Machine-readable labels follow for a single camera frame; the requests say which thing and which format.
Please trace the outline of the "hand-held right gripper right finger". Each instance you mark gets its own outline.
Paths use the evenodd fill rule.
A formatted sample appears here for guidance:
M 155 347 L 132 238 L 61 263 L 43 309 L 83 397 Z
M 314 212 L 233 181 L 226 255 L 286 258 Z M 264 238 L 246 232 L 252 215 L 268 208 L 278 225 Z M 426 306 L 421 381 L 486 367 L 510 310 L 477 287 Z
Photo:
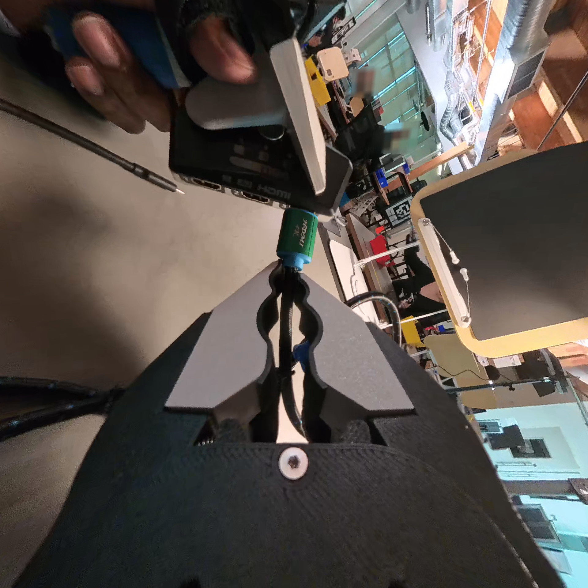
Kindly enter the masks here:
M 413 403 L 372 332 L 351 308 L 299 275 L 295 305 L 308 343 L 302 419 L 307 428 L 413 412 Z

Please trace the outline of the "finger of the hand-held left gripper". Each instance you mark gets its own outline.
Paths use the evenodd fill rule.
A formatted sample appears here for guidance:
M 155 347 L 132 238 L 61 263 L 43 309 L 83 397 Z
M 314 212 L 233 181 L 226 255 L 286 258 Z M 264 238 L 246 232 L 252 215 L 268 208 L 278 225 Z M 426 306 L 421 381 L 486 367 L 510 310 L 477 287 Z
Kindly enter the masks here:
M 187 93 L 185 109 L 190 120 L 205 130 L 284 126 L 288 121 L 275 75 L 258 75 L 248 85 L 206 77 Z
M 273 45 L 269 56 L 299 155 L 313 192 L 320 195 L 326 189 L 326 143 L 297 38 L 291 36 Z

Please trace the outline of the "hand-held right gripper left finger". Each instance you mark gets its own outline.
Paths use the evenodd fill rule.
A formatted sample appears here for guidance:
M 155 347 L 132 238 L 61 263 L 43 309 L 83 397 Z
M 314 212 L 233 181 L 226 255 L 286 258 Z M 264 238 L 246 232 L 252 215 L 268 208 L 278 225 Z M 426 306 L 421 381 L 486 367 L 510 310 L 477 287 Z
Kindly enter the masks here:
M 278 321 L 273 262 L 210 313 L 165 403 L 172 411 L 251 422 L 262 411 L 273 375 L 270 332 Z

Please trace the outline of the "black hdmi switch with cable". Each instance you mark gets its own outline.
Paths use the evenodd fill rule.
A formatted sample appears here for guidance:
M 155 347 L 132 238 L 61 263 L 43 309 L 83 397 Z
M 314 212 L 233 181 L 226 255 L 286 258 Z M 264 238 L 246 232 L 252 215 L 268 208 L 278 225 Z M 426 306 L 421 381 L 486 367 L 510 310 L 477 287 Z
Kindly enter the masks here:
M 206 130 L 185 107 L 177 108 L 172 120 L 169 167 L 188 184 L 326 218 L 334 216 L 352 172 L 349 159 L 327 145 L 326 187 L 316 194 L 285 128 Z

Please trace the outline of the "black square hub with cable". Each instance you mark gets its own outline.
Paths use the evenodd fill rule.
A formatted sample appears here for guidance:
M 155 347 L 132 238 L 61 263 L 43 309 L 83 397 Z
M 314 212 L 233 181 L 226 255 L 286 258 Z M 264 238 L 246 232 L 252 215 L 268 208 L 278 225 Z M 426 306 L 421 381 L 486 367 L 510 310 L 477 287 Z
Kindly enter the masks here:
M 1 112 L 9 114 L 14 118 L 27 122 L 37 128 L 46 130 L 52 135 L 55 135 L 69 143 L 73 143 L 85 151 L 88 151 L 116 166 L 119 166 L 124 171 L 131 173 L 137 178 L 147 181 L 152 185 L 172 193 L 178 193 L 182 195 L 184 194 L 184 191 L 182 191 L 172 180 L 169 180 L 142 165 L 123 158 L 117 153 L 104 148 L 98 143 L 95 143 L 61 125 L 58 125 L 57 123 L 50 121 L 47 118 L 37 115 L 25 108 L 19 107 L 18 105 L 15 105 L 3 98 L 1 98 Z

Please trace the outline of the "person's left hand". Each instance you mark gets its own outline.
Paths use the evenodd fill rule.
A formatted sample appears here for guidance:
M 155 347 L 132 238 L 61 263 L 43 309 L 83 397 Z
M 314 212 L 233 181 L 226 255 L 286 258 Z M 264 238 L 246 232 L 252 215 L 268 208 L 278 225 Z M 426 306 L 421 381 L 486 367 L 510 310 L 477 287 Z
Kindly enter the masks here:
M 82 56 L 65 63 L 71 85 L 106 120 L 130 134 L 147 123 L 169 132 L 171 103 L 167 92 L 137 62 L 111 21 L 96 11 L 98 1 L 74 1 L 81 6 L 72 32 Z M 257 70 L 248 51 L 234 36 L 235 1 L 180 1 L 180 36 L 197 63 L 217 81 L 249 85 Z

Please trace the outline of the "yellow plastic bin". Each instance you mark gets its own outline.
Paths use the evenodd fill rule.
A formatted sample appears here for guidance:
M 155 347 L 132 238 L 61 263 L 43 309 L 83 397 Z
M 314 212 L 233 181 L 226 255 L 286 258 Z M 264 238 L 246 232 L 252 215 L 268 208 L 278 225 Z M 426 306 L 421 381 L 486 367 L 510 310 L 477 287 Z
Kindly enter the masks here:
M 422 331 L 419 330 L 419 327 L 419 322 L 414 316 L 401 319 L 401 332 L 406 345 L 416 349 L 425 347 L 422 341 Z

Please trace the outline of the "red plastic bin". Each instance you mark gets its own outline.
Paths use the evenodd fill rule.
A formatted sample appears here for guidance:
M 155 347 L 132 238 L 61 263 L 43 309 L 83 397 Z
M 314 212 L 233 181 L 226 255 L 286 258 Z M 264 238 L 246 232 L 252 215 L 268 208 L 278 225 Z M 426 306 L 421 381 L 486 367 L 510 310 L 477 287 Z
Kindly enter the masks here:
M 376 236 L 369 241 L 372 254 L 381 254 L 380 257 L 375 259 L 375 263 L 377 263 L 381 268 L 392 268 L 396 266 L 396 262 L 394 261 L 392 254 L 383 255 L 386 251 L 389 250 L 388 241 L 385 235 L 385 227 L 378 226 L 376 228 L 375 235 Z

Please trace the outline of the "small black white marker sign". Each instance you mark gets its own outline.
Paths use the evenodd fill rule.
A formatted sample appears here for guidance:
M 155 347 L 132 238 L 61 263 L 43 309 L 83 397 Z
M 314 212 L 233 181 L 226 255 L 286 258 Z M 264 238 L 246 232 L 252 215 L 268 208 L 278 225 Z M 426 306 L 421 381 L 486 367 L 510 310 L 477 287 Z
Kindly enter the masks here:
M 402 224 L 410 219 L 410 205 L 413 196 L 407 196 L 402 200 L 389 205 L 385 209 L 386 217 L 391 226 Z

